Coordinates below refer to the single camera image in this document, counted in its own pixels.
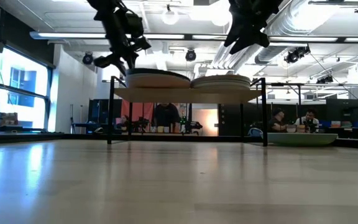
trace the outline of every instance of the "person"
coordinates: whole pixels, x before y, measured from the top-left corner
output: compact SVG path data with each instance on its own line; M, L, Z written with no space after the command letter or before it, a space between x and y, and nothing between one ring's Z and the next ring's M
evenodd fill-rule
M273 118L268 122L268 132L282 133L287 131L287 126L284 125L284 111L281 108L273 110Z
M154 110L154 123L156 126L171 127L173 129L170 132L174 132L175 127L179 127L180 116L178 108L171 103L160 103Z
M314 108L309 108L306 112L306 116L302 117L302 122L300 123L299 118L295 121L296 125L305 124L307 121L312 121L313 124L319 124L319 121L315 118L316 110Z

